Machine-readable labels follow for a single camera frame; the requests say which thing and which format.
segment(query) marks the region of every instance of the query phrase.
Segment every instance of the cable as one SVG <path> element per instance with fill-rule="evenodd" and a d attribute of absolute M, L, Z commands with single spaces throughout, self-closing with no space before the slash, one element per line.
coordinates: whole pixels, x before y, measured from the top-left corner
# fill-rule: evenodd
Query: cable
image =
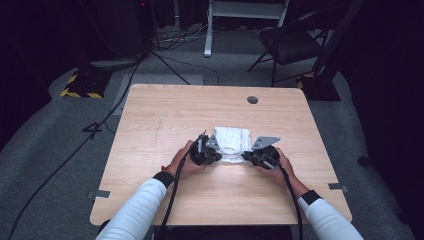
<path fill-rule="evenodd" d="M 195 143 L 197 141 L 200 140 L 201 136 L 203 135 L 201 134 L 191 145 L 190 148 L 187 150 L 187 152 L 184 154 L 184 156 L 181 158 L 180 163 L 178 164 L 177 167 L 177 172 L 175 174 L 175 179 L 174 179 L 174 188 L 172 189 L 172 194 L 171 194 L 171 199 L 169 200 L 169 204 L 168 204 L 168 208 L 166 209 L 166 213 L 165 213 L 165 217 L 163 218 L 162 224 L 159 228 L 159 233 L 155 234 L 155 240 L 160 240 L 163 237 L 163 234 L 165 233 L 165 227 L 166 227 L 166 223 L 168 222 L 168 218 L 169 215 L 171 214 L 171 209 L 172 209 L 172 205 L 174 204 L 174 199 L 175 199 L 175 195 L 177 193 L 177 188 L 178 188 L 178 183 L 180 181 L 180 174 L 181 171 L 183 169 L 184 163 L 186 161 L 186 157 L 187 155 L 190 153 L 191 149 L 193 148 L 193 146 L 195 145 Z"/>
<path fill-rule="evenodd" d="M 116 134 L 116 132 L 110 129 L 110 127 L 107 125 L 107 121 L 105 121 L 105 126 L 111 133 Z"/>
<path fill-rule="evenodd" d="M 104 42 L 104 44 L 106 44 L 106 46 L 114 53 L 118 54 L 121 57 L 137 57 L 139 56 L 141 53 L 137 54 L 136 56 L 134 55 L 126 55 L 126 54 L 122 54 L 121 52 L 118 52 L 117 50 L 115 50 L 110 44 L 109 42 L 103 37 L 103 34 L 100 32 L 100 29 L 97 27 L 97 24 L 94 22 L 94 19 L 91 17 L 90 13 L 88 12 L 87 8 L 85 7 L 84 3 L 81 0 L 78 0 L 79 4 L 81 5 L 81 8 L 84 10 L 85 15 L 88 17 L 88 19 L 91 22 L 91 25 L 94 27 L 94 29 L 96 30 L 97 34 L 99 35 L 99 37 L 102 39 L 102 41 Z"/>
<path fill-rule="evenodd" d="M 156 57 L 159 58 L 159 60 L 161 60 L 163 63 L 165 63 L 165 65 L 171 69 L 172 72 L 175 73 L 175 75 L 177 75 L 179 78 L 181 78 L 185 83 L 187 83 L 187 85 L 191 85 L 189 82 L 187 82 L 180 74 L 178 74 L 171 66 L 169 66 L 169 64 L 167 62 L 165 62 L 165 60 L 162 59 L 161 56 L 157 55 L 155 52 L 153 52 L 152 50 L 150 50 L 150 52 L 155 55 Z"/>
<path fill-rule="evenodd" d="M 289 179 L 289 174 L 287 173 L 287 171 L 283 168 L 283 166 L 281 165 L 280 161 L 277 161 L 271 157 L 268 156 L 264 156 L 266 158 L 269 158 L 270 160 L 272 160 L 274 163 L 277 164 L 277 166 L 280 168 L 281 173 L 283 173 L 284 176 L 284 180 L 286 181 L 286 185 L 290 191 L 290 195 L 293 199 L 294 202 L 294 206 L 296 208 L 296 214 L 297 214 L 297 224 L 299 226 L 299 239 L 303 240 L 303 223 L 302 223 L 302 214 L 300 212 L 300 207 L 299 207 L 299 203 L 297 202 L 296 199 L 296 195 L 294 194 L 294 190 L 293 190 L 293 186 L 290 183 L 290 179 Z"/>
<path fill-rule="evenodd" d="M 200 36 L 200 37 L 194 37 L 194 36 L 196 36 L 198 33 L 200 33 L 201 31 L 205 31 L 205 30 L 207 30 L 206 29 L 206 27 L 208 26 L 208 24 L 205 24 L 204 26 L 202 26 L 199 30 L 195 30 L 195 33 L 194 34 L 192 34 L 191 36 L 189 36 L 188 38 L 186 38 L 186 36 L 187 36 L 187 30 L 186 30 L 186 34 L 184 34 L 183 36 L 181 36 L 181 37 L 178 37 L 178 38 L 176 38 L 176 36 L 178 35 L 178 33 L 180 33 L 180 31 L 172 38 L 172 39 L 165 39 L 165 40 L 162 40 L 162 41 L 170 41 L 170 43 L 169 43 L 169 46 L 168 47 L 160 47 L 160 46 L 153 46 L 152 48 L 154 48 L 155 50 L 157 50 L 157 51 L 166 51 L 166 50 L 174 50 L 174 49 L 176 49 L 176 48 L 178 48 L 178 47 L 180 47 L 181 45 L 183 45 L 184 43 L 192 43 L 192 42 L 194 42 L 194 41 L 196 41 L 196 40 L 198 40 L 198 39 L 200 39 L 200 38 L 203 38 L 203 37 L 206 37 L 206 35 L 202 35 L 202 36 Z M 180 44 L 178 44 L 177 46 L 175 46 L 175 47 L 173 47 L 174 45 L 176 45 L 177 43 L 178 43 L 178 41 L 180 41 L 180 40 L 184 40 L 183 42 L 181 42 Z"/>
<path fill-rule="evenodd" d="M 119 99 L 119 101 L 115 104 L 115 106 L 113 106 L 113 108 L 109 111 L 109 113 L 106 115 L 106 117 L 94 128 L 93 132 L 90 133 L 90 135 L 71 153 L 71 155 L 68 156 L 68 158 L 59 165 L 59 167 L 56 168 L 56 170 L 53 171 L 52 174 L 50 174 L 50 176 L 37 188 L 37 190 L 35 190 L 35 192 L 31 195 L 31 197 L 28 199 L 28 201 L 25 203 L 24 207 L 21 209 L 21 211 L 19 212 L 18 216 L 16 217 L 12 229 L 10 230 L 9 236 L 8 236 L 8 240 L 11 240 L 13 237 L 13 234 L 15 232 L 15 229 L 18 225 L 19 220 L 21 219 L 23 213 L 25 212 L 26 208 L 29 206 L 29 204 L 32 202 L 32 200 L 37 196 L 37 194 L 41 191 L 41 189 L 43 189 L 43 187 L 56 175 L 57 172 L 59 172 L 60 169 L 62 169 L 63 166 L 65 166 L 71 159 L 72 157 L 88 142 L 88 140 L 97 132 L 97 130 L 100 128 L 100 126 L 102 126 L 106 120 L 113 114 L 113 112 L 118 108 L 119 104 L 121 104 L 122 100 L 124 99 L 129 87 L 131 86 L 131 82 L 132 82 L 132 78 L 134 76 L 135 71 L 137 70 L 138 66 L 140 65 L 140 63 L 142 62 L 142 59 L 144 59 L 144 57 L 141 57 L 139 62 L 137 63 L 137 65 L 134 67 L 134 70 L 131 74 L 131 78 L 128 81 L 128 85 L 126 86 L 124 93 L 122 94 L 121 98 Z"/>
<path fill-rule="evenodd" d="M 218 86 L 219 86 L 219 73 L 218 73 L 217 71 L 215 71 L 214 69 L 210 68 L 210 67 L 194 65 L 194 64 L 191 64 L 191 63 L 187 63 L 187 62 L 181 62 L 181 61 L 177 61 L 177 60 L 175 60 L 175 59 L 173 59 L 173 58 L 170 58 L 170 57 L 164 57 L 164 56 L 160 56 L 160 57 L 161 57 L 161 58 L 165 58 L 165 59 L 172 60 L 172 61 L 177 62 L 177 63 L 187 64 L 187 65 L 190 65 L 190 66 L 193 66 L 193 67 L 199 67 L 199 68 L 206 68 L 206 69 L 209 69 L 209 70 L 211 70 L 211 71 L 215 72 L 216 76 L 218 77 Z"/>

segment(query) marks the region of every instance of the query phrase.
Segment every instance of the hand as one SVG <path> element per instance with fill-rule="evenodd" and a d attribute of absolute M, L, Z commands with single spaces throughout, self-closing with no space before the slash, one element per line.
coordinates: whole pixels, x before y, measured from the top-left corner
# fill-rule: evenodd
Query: hand
<path fill-rule="evenodd" d="M 295 195 L 297 198 L 301 197 L 304 193 L 309 191 L 309 189 L 296 177 L 294 174 L 293 166 L 290 163 L 290 160 L 284 155 L 281 149 L 276 148 L 278 154 L 280 154 L 280 163 L 281 166 L 286 170 L 289 175 L 290 183 L 293 187 Z M 281 172 L 280 168 L 276 166 L 275 169 L 265 169 L 262 167 L 256 167 L 263 175 L 270 177 L 275 183 L 282 187 L 287 187 L 284 175 Z"/>
<path fill-rule="evenodd" d="M 193 141 L 189 140 L 185 147 L 180 149 L 177 154 L 175 154 L 174 158 L 172 159 L 172 162 L 167 167 L 168 171 L 170 171 L 172 174 L 176 174 L 178 165 L 181 162 L 181 159 L 184 157 L 184 155 L 187 153 L 190 146 L 193 144 Z M 194 173 L 201 172 L 205 170 L 206 165 L 196 165 L 191 160 L 191 154 L 187 154 L 186 161 L 184 163 L 183 169 L 181 170 L 180 178 L 186 178 Z"/>

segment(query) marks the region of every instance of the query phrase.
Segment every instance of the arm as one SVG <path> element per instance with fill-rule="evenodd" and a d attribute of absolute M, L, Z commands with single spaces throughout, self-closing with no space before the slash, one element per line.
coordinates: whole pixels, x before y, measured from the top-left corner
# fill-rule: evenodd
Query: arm
<path fill-rule="evenodd" d="M 118 210 L 96 239 L 143 239 L 165 197 L 167 188 L 174 181 L 178 164 L 192 143 L 192 141 L 188 141 L 186 146 L 174 156 L 171 164 L 162 167 L 162 172 L 144 182 Z M 204 169 L 204 165 L 194 164 L 188 154 L 180 177 L 185 178 Z"/>
<path fill-rule="evenodd" d="M 323 200 L 315 191 L 309 190 L 294 174 L 293 166 L 284 153 L 277 148 L 280 162 L 289 175 L 299 205 L 319 239 L 363 239 L 355 227 L 334 207 Z M 279 169 L 266 170 L 257 167 L 282 187 L 287 187 Z"/>

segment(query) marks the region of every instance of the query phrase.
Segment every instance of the black wall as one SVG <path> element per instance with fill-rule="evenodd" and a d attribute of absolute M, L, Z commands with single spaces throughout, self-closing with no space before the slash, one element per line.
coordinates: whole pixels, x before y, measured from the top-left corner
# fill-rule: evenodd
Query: black wall
<path fill-rule="evenodd" d="M 423 7 L 411 0 L 364 1 L 338 46 L 344 54 L 329 61 L 341 63 L 372 165 L 416 239 L 424 239 Z"/>

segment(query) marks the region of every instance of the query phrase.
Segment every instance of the wooden table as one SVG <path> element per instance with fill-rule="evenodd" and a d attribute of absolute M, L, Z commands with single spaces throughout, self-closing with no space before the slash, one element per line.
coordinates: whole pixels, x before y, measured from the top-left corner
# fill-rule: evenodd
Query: wooden table
<path fill-rule="evenodd" d="M 259 102 L 250 104 L 249 96 Z M 91 223 L 110 219 L 147 179 L 170 163 L 187 140 L 214 127 L 238 127 L 258 136 L 277 136 L 274 144 L 291 160 L 296 175 L 310 189 L 352 216 L 315 125 L 303 92 L 299 89 L 144 85 L 131 87 L 100 190 L 109 198 L 97 198 Z M 153 225 L 164 217 L 172 187 L 168 189 Z M 296 212 L 288 193 L 264 177 L 251 164 L 214 163 L 203 173 L 180 181 L 169 225 L 296 224 Z"/>

